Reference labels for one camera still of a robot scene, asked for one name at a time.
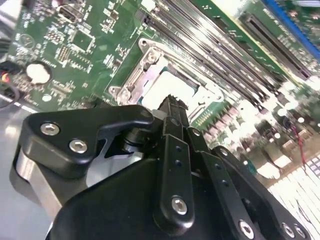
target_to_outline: hole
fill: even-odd
[[[182,163],[181,163],[181,161],[179,161],[179,160],[175,160],[175,165],[177,165],[178,167],[181,167],[181,166],[182,166]]]
[[[247,226],[244,226],[244,227],[243,227],[243,229],[244,229],[248,234],[250,234],[250,233],[251,233],[250,228],[248,228]]]
[[[179,126],[178,120],[175,119],[175,118],[173,118],[173,117],[171,118],[171,122],[172,122],[174,125]]]
[[[219,164],[214,165],[216,169],[221,170],[221,166]]]
[[[225,185],[226,187],[229,187],[229,183],[226,180],[222,180],[222,184]]]

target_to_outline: black chip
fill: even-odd
[[[115,10],[113,10],[110,14],[110,17],[113,18],[114,20],[117,20],[119,18],[119,13],[117,13]]]

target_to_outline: black cable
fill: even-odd
[[[20,92],[13,83],[1,81],[1,84],[5,85],[6,87],[9,87],[11,89],[11,91],[13,92],[14,98],[10,102],[6,102],[6,100],[3,100],[6,103],[3,105],[0,105],[0,111],[7,109],[11,105],[14,105],[20,99]]]

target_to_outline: mounting hole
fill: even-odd
[[[225,185],[226,187],[229,187],[229,183],[226,180],[222,180],[222,184]]]
[[[173,118],[173,117],[171,118],[171,122],[172,122],[174,125],[179,126],[178,120],[175,119],[175,118]]]
[[[179,160],[175,160],[175,165],[177,165],[178,167],[181,167],[181,166],[182,166],[182,163],[181,163],[181,161],[179,161]]]
[[[216,169],[221,170],[221,166],[219,164],[214,165]]]

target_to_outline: cable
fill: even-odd
[[[299,136],[299,134],[297,132],[297,128],[292,125],[291,129],[292,129],[292,131],[294,132],[295,136],[298,139],[299,148],[300,148],[300,154],[301,154],[301,161],[302,161],[302,164],[303,164],[304,172],[306,173],[306,159],[305,159],[305,154],[304,154],[304,149],[303,149],[303,141],[302,141],[301,137]]]
[[[5,77],[7,79],[7,73],[3,73],[1,74],[1,79]],[[6,87],[10,88],[10,90],[13,92],[14,98],[12,101],[7,102],[3,105],[0,105],[0,111],[7,109],[8,107],[10,107],[11,105],[14,105],[19,99],[20,99],[20,92],[19,90],[16,88],[16,86],[9,82],[9,81],[0,81],[1,84],[5,85]]]

